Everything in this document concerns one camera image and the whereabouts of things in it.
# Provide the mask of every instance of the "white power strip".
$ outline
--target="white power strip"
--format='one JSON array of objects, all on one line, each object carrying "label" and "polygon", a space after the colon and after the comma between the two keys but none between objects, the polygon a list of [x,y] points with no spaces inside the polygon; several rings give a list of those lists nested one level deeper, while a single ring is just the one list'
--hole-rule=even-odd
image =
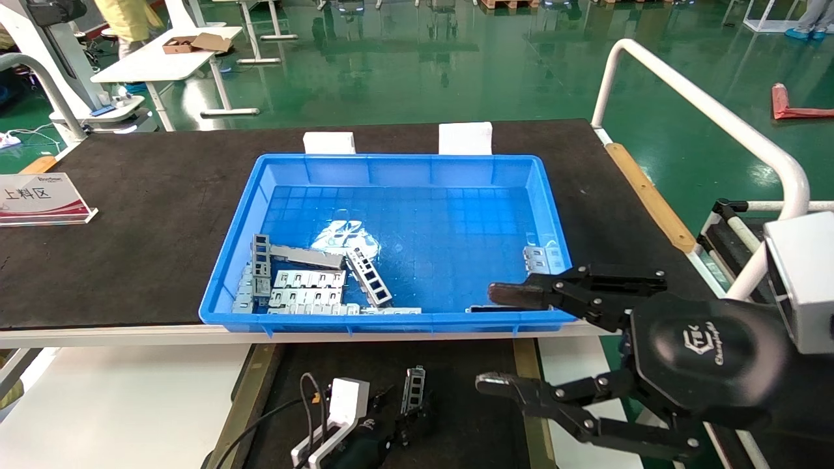
[{"label": "white power strip", "polygon": [[0,134],[0,149],[5,149],[6,147],[13,147],[14,145],[19,144],[20,139],[15,137],[14,135]]}]

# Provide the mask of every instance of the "red object on floor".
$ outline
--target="red object on floor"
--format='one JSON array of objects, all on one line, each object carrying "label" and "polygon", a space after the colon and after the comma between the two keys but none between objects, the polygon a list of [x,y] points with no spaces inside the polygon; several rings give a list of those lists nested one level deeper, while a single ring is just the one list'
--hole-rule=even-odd
[{"label": "red object on floor", "polygon": [[777,83],[771,88],[773,118],[779,119],[832,119],[834,109],[792,108],[787,101],[787,88]]}]

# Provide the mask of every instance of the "person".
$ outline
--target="person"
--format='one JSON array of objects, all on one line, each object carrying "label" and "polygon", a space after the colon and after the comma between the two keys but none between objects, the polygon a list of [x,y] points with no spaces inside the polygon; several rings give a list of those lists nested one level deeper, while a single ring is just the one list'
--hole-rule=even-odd
[{"label": "person", "polygon": [[118,36],[120,59],[138,51],[148,42],[152,36],[151,23],[161,25],[145,0],[95,0],[95,3],[104,21]]},{"label": "person", "polygon": [[785,35],[803,41],[809,37],[821,41],[826,38],[831,22],[834,22],[834,0],[808,0],[808,9],[799,18],[799,25],[785,31]]}]

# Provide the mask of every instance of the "sign stand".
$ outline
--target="sign stand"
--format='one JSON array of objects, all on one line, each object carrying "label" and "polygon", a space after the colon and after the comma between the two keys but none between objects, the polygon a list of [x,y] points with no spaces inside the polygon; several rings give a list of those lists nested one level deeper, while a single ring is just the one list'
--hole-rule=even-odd
[{"label": "sign stand", "polygon": [[87,224],[97,213],[66,173],[0,175],[0,227]]}]

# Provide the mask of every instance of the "white table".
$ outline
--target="white table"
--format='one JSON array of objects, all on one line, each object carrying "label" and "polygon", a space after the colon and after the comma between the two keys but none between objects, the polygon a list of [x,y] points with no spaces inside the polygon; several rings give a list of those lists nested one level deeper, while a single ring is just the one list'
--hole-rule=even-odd
[{"label": "white table", "polygon": [[61,349],[0,424],[0,467],[201,467],[248,351],[245,344]]},{"label": "white table", "polygon": [[151,95],[153,104],[157,108],[159,118],[162,120],[165,130],[173,130],[173,125],[165,106],[159,97],[154,82],[169,82],[185,80],[204,63],[211,65],[211,72],[217,90],[220,93],[222,109],[206,109],[201,111],[203,116],[228,116],[228,115],[252,115],[260,111],[257,108],[232,108],[226,88],[223,85],[223,77],[220,74],[218,60],[213,51],[198,51],[192,53],[166,54],[162,50],[170,38],[174,36],[196,36],[200,33],[217,34],[223,38],[234,38],[243,29],[240,26],[226,28],[175,28],[165,32],[163,35],[146,44],[138,51],[119,60],[113,65],[93,75],[91,80],[94,83],[123,83],[123,82],[145,82],[148,85],[148,92]]},{"label": "white table", "polygon": [[[255,36],[254,24],[252,23],[252,16],[249,14],[249,1],[247,0],[212,0],[212,2],[236,2],[240,4],[240,10],[244,14],[244,23],[246,24],[246,33],[249,35],[249,43],[252,44],[252,51],[255,54],[254,58],[239,58],[238,63],[280,63],[280,58],[263,58],[258,47],[258,37]],[[269,4],[269,16],[272,18],[272,28],[275,34],[265,34],[261,36],[261,40],[270,39],[298,39],[298,34],[282,34],[281,27],[278,25],[278,12],[275,10],[275,1],[267,0]]]}]

